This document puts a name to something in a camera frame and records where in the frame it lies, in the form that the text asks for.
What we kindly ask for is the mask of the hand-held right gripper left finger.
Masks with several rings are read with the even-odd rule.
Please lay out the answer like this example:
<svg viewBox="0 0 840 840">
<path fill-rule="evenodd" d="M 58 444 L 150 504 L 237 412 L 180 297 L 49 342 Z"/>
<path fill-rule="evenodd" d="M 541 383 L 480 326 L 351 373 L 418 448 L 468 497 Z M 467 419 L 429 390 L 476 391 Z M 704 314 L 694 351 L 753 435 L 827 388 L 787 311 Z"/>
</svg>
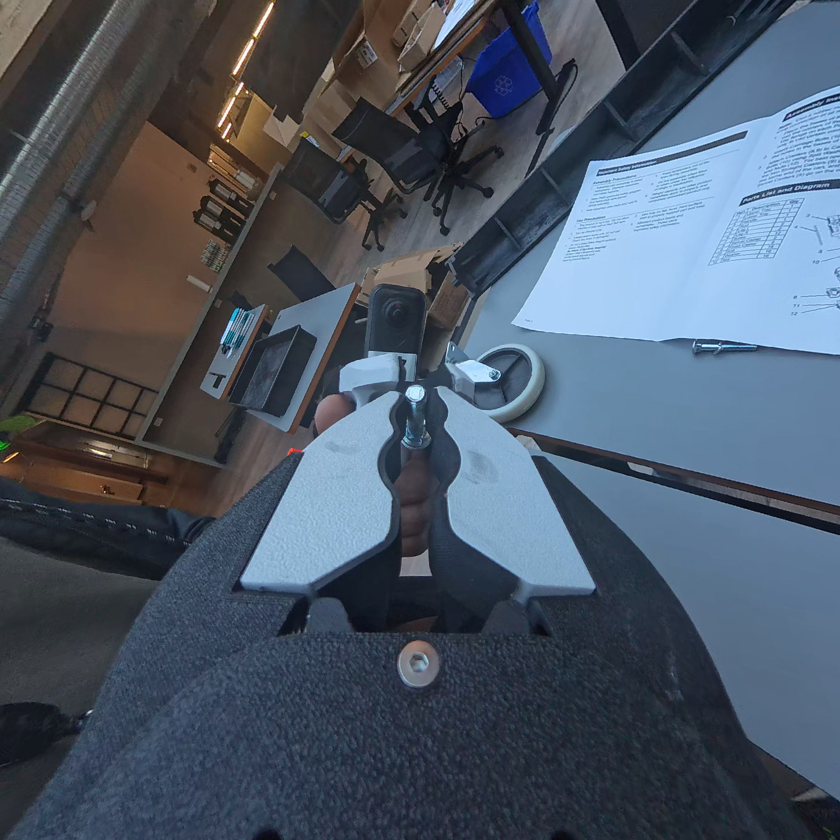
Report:
<svg viewBox="0 0 840 840">
<path fill-rule="evenodd" d="M 401 515 L 385 456 L 402 396 L 388 392 L 302 452 L 239 578 L 253 592 L 317 592 L 390 548 Z"/>
</svg>

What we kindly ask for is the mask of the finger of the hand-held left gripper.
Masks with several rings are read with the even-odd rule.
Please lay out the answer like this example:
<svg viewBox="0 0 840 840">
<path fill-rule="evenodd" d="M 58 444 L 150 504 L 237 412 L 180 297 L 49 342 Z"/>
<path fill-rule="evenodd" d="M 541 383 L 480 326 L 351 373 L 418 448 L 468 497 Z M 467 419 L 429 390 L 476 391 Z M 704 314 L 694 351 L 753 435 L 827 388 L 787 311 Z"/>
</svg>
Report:
<svg viewBox="0 0 840 840">
<path fill-rule="evenodd" d="M 389 392 L 397 392 L 403 361 L 399 356 L 370 356 L 346 364 L 339 374 L 339 393 L 357 411 Z"/>
</svg>

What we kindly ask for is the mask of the cardboard boxes on desk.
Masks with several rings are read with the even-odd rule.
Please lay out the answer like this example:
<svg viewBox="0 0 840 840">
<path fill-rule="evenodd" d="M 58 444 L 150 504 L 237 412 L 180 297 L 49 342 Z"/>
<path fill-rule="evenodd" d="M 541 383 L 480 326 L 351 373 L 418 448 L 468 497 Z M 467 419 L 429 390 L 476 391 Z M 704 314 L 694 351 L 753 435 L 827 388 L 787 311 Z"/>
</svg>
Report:
<svg viewBox="0 0 840 840">
<path fill-rule="evenodd" d="M 412 1 L 391 35 L 401 72 L 416 69 L 431 53 L 446 20 L 436 1 Z"/>
</svg>

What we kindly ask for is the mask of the wooden standing desk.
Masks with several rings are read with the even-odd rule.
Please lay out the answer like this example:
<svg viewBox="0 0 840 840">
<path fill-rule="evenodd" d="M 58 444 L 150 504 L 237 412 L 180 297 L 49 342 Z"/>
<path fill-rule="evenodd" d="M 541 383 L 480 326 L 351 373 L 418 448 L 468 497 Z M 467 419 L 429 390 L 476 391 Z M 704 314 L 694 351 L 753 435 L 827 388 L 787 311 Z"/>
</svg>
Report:
<svg viewBox="0 0 840 840">
<path fill-rule="evenodd" d="M 580 69 L 575 60 L 570 59 L 561 67 L 557 74 L 552 72 L 550 63 L 544 58 L 537 40 L 534 38 L 532 31 L 524 19 L 522 12 L 524 2 L 484 2 L 484 5 L 487 5 L 487 7 L 481 6 L 479 11 L 469 13 L 470 15 L 478 15 L 478 23 L 467 23 L 467 34 L 457 35 L 455 45 L 447 47 L 447 53 L 443 59 L 440 61 L 434 59 L 431 69 L 419 70 L 417 72 L 419 75 L 415 78 L 415 81 L 407 82 L 407 93 L 404 95 L 397 93 L 385 112 L 389 115 L 405 112 L 408 117 L 413 117 L 416 113 L 423 112 L 420 104 L 417 106 L 413 105 L 414 99 L 420 98 L 422 100 L 425 97 L 427 90 L 432 87 L 432 82 L 436 76 L 436 68 L 443 67 L 449 63 L 449 60 L 454 58 L 456 50 L 471 37 L 473 30 L 479 24 L 483 23 L 485 17 L 490 16 L 492 12 L 498 9 L 507 21 L 508 30 L 512 32 L 515 43 L 518 45 L 528 66 L 534 73 L 534 76 L 539 82 L 539 89 L 547 100 L 537 129 L 535 130 L 535 133 L 539 137 L 539 143 L 523 177 L 523 180 L 526 181 L 538 167 L 540 156 L 553 132 L 553 121 L 569 92 L 574 87 Z"/>
</svg>

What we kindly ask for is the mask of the person's left hand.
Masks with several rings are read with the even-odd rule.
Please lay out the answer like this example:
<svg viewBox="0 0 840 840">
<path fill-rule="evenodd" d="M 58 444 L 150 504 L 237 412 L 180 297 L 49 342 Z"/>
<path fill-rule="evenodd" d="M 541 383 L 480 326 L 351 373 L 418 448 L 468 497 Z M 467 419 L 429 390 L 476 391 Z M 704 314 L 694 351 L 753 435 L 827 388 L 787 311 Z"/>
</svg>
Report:
<svg viewBox="0 0 840 840">
<path fill-rule="evenodd" d="M 355 410 L 347 397 L 333 393 L 321 399 L 312 421 L 317 437 Z M 394 488 L 401 506 L 402 557 L 412 559 L 427 551 L 430 520 L 434 512 L 433 494 L 437 480 L 425 449 L 410 450 L 402 464 Z"/>
</svg>

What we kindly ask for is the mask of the black plastic tray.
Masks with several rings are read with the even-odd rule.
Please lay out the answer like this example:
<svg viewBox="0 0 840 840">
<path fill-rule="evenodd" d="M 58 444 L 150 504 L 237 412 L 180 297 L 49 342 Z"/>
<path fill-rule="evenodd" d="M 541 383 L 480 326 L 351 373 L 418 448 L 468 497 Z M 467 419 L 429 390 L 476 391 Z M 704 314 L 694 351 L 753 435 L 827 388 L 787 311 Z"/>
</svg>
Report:
<svg viewBox="0 0 840 840">
<path fill-rule="evenodd" d="M 228 401 L 281 417 L 291 404 L 316 342 L 317 338 L 300 325 L 256 341 Z"/>
</svg>

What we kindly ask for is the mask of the black plain chair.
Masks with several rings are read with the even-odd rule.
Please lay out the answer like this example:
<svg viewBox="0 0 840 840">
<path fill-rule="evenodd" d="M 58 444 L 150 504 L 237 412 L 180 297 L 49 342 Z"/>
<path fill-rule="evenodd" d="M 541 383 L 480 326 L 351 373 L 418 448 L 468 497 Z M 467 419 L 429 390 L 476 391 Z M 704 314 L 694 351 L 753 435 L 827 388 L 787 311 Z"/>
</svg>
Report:
<svg viewBox="0 0 840 840">
<path fill-rule="evenodd" d="M 267 269 L 299 300 L 306 302 L 335 291 L 333 283 L 300 249 L 291 245 L 288 251 Z"/>
</svg>

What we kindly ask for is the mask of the white caster wheel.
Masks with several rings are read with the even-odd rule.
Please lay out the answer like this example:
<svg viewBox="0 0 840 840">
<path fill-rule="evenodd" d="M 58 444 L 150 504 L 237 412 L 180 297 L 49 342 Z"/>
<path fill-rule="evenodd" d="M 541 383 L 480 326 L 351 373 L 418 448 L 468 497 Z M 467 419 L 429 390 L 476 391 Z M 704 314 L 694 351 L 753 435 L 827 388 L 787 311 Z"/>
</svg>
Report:
<svg viewBox="0 0 840 840">
<path fill-rule="evenodd" d="M 444 368 L 451 389 L 499 424 L 510 423 L 530 410 L 545 383 L 542 359 L 520 343 L 504 343 L 472 359 L 450 342 Z"/>
</svg>

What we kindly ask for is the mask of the small white side table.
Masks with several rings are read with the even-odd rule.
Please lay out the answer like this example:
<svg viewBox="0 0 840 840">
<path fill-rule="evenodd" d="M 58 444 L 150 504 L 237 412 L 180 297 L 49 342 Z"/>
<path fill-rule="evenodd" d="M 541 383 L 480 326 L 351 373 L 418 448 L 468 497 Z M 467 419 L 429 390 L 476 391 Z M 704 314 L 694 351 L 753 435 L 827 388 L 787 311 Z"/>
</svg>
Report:
<svg viewBox="0 0 840 840">
<path fill-rule="evenodd" d="M 223 357 L 219 351 L 219 342 L 222 339 L 225 327 L 220 335 L 215 356 L 201 383 L 201 390 L 215 399 L 222 401 L 228 399 L 240 372 L 244 368 L 249 352 L 256 341 L 267 335 L 270 330 L 269 316 L 272 314 L 272 310 L 266 304 L 252 309 L 255 309 L 257 314 L 251 324 L 251 329 L 241 347 L 228 358 Z"/>
</svg>

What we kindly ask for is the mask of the black mesh office chair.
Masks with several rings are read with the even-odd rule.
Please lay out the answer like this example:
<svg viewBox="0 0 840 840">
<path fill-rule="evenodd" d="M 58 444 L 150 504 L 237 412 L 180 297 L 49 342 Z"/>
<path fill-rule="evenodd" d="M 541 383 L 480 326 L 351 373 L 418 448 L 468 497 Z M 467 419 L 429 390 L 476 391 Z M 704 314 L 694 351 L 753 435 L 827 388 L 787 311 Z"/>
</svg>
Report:
<svg viewBox="0 0 840 840">
<path fill-rule="evenodd" d="M 423 200 L 431 203 L 440 234 L 448 236 L 447 214 L 455 191 L 472 190 L 492 198 L 494 189 L 475 181 L 471 172 L 489 157 L 499 160 L 504 151 L 493 144 L 465 157 L 479 128 L 463 131 L 461 101 L 437 112 L 426 96 L 419 107 L 409 106 L 406 111 L 411 124 L 361 98 L 332 136 L 377 163 L 401 193 L 424 190 Z"/>
<path fill-rule="evenodd" d="M 302 140 L 280 173 L 282 181 L 304 196 L 332 224 L 341 225 L 357 209 L 365 210 L 368 222 L 362 247 L 371 250 L 373 238 L 378 251 L 382 226 L 397 215 L 406 218 L 403 196 L 394 188 L 378 199 L 372 191 L 367 161 L 350 159 L 343 164 L 307 140 Z"/>
</svg>

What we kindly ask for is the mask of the stacked cardboard boxes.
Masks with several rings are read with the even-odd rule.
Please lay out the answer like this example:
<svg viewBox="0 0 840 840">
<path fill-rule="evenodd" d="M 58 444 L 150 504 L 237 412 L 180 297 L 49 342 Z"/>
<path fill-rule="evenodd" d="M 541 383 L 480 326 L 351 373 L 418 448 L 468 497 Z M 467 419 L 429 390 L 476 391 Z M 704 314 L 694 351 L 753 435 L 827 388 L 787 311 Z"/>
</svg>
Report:
<svg viewBox="0 0 840 840">
<path fill-rule="evenodd" d="M 364 99 L 386 110 L 400 82 L 392 42 L 403 1 L 364 1 L 303 109 L 302 126 L 330 135 Z"/>
</svg>

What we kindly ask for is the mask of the white instruction manual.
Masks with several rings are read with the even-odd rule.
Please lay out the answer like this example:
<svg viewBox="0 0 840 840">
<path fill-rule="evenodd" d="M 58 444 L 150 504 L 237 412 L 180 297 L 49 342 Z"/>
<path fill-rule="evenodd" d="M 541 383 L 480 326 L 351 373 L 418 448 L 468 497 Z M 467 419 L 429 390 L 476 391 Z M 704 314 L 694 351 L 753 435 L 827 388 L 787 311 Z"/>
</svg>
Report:
<svg viewBox="0 0 840 840">
<path fill-rule="evenodd" d="M 589 163 L 514 326 L 839 353 L 839 91 Z"/>
</svg>

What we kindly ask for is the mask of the ceiling light strip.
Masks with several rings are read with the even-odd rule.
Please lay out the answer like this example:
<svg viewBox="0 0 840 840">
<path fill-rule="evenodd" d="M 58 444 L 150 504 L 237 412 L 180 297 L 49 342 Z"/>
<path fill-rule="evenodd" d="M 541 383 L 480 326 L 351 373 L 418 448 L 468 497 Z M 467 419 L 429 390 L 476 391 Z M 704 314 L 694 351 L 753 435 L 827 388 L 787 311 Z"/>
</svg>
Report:
<svg viewBox="0 0 840 840">
<path fill-rule="evenodd" d="M 256 47 L 276 5 L 277 1 L 266 3 L 230 72 L 230 90 L 227 91 L 226 101 L 217 115 L 216 121 L 216 130 L 223 143 L 232 143 L 233 138 L 238 137 L 238 133 L 245 122 L 245 117 L 254 98 L 254 93 L 245 84 L 245 70 L 255 54 Z"/>
</svg>

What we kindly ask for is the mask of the black grid frame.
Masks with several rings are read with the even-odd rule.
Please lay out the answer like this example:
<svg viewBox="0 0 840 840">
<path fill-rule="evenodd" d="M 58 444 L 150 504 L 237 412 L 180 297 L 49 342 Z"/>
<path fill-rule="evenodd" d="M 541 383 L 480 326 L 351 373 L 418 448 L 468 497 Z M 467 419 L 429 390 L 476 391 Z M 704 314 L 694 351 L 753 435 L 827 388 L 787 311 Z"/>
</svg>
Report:
<svg viewBox="0 0 840 840">
<path fill-rule="evenodd" d="M 157 396 L 154 389 L 47 352 L 17 410 L 90 432 L 133 439 Z"/>
</svg>

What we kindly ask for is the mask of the silver ventilation duct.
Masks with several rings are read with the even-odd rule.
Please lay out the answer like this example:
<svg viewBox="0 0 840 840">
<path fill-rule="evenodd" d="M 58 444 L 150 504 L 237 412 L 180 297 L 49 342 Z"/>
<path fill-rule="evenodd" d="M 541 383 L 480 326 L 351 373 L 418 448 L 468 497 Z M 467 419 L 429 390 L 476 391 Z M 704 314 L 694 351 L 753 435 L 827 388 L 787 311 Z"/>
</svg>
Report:
<svg viewBox="0 0 840 840">
<path fill-rule="evenodd" d="M 81 211 L 212 2 L 70 2 L 2 105 L 2 332 L 28 329 Z"/>
</svg>

